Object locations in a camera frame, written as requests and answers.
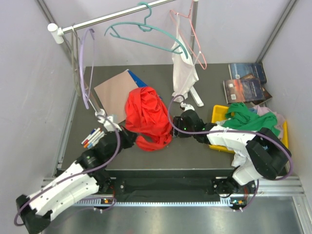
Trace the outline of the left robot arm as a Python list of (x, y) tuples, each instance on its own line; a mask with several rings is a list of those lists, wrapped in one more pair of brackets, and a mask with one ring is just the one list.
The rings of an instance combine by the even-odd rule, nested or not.
[(30, 195), (20, 195), (16, 205), (22, 226), (30, 234), (39, 234), (76, 202), (108, 192), (111, 182), (106, 166), (123, 149), (131, 148), (137, 136), (125, 128), (104, 133), (95, 146), (85, 150), (48, 185)]

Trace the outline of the red tank top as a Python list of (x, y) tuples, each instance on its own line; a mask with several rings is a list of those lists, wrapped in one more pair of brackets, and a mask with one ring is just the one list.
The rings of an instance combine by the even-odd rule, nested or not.
[(140, 149), (158, 151), (172, 141), (170, 115), (152, 87), (133, 89), (125, 104), (125, 113), (125, 128), (138, 133), (136, 145)]

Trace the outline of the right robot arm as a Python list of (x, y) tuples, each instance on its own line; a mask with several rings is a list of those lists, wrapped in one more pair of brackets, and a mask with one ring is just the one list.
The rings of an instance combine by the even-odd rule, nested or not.
[(205, 123), (192, 109), (174, 117), (172, 124), (177, 137), (192, 136), (199, 143), (223, 146), (244, 157), (227, 181), (233, 193), (239, 193), (247, 183), (260, 178), (279, 180), (285, 166), (293, 163), (291, 152), (268, 128), (234, 130)]

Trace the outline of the teal plastic hanger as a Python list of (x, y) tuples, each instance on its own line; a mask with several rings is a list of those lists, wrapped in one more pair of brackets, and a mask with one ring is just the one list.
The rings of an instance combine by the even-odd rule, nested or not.
[(122, 21), (113, 23), (106, 29), (104, 35), (146, 45), (175, 55), (184, 55), (188, 58), (189, 54), (185, 44), (178, 36), (148, 24), (147, 19), (152, 15), (151, 6), (146, 2), (139, 2), (138, 6), (145, 6), (148, 9), (148, 14), (142, 22)]

